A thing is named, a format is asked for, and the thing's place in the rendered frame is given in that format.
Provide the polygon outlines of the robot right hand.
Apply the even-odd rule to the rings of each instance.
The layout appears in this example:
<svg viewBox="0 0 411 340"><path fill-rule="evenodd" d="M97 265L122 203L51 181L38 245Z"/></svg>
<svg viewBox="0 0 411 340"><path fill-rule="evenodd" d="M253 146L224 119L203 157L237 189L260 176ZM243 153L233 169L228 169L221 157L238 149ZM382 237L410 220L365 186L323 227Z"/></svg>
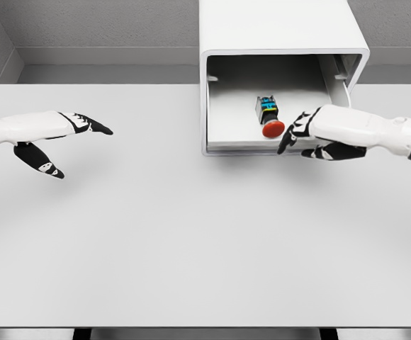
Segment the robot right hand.
<svg viewBox="0 0 411 340"><path fill-rule="evenodd" d="M327 144L304 149L300 155L311 159L341 161L366 156L379 142L375 115L327 104L301 113L284 133L277 153L283 154L297 142L325 140Z"/></svg>

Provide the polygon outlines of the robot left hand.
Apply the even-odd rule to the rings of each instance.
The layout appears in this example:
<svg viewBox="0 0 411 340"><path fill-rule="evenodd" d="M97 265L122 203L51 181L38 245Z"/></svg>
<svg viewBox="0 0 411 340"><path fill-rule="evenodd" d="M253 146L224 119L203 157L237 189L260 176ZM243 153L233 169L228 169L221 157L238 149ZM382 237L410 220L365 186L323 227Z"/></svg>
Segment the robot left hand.
<svg viewBox="0 0 411 340"><path fill-rule="evenodd" d="M53 140L83 132L100 132L112 135L113 131L92 118L80 113L61 113L49 110L26 113L2 119L5 123L5 141L13 144L14 154L31 168L55 178L64 174L34 142Z"/></svg>

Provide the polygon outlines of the red button load switch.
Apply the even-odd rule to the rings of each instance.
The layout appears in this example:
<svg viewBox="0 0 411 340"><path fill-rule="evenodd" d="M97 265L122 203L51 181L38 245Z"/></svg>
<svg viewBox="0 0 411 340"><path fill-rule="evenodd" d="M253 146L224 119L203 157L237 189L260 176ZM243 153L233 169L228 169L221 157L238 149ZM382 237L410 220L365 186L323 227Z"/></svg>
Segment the red button load switch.
<svg viewBox="0 0 411 340"><path fill-rule="evenodd" d="M278 106L273 96L258 96L255 111L264 137L276 138L283 134L286 126L278 119Z"/></svg>

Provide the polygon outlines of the white cabinet drawer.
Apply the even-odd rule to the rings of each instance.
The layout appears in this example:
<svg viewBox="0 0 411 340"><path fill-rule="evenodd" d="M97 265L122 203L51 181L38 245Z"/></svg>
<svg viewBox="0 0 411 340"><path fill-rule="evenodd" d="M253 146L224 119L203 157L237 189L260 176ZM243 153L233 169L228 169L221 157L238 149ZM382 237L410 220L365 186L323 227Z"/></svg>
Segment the white cabinet drawer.
<svg viewBox="0 0 411 340"><path fill-rule="evenodd" d="M275 154L280 138L262 134L256 106L273 96L286 126L326 104L348 107L347 85L332 55L216 55L205 64L204 146L207 154Z"/></svg>

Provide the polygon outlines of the white tabletop storage cabinet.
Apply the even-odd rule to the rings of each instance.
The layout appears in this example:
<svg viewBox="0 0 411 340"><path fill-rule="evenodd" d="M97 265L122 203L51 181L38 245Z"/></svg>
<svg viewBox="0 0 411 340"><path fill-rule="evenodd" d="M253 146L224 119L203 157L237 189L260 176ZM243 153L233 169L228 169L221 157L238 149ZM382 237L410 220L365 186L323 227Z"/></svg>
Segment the white tabletop storage cabinet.
<svg viewBox="0 0 411 340"><path fill-rule="evenodd" d="M198 0L200 81L213 55L354 55L346 85L370 50L347 0Z"/></svg>

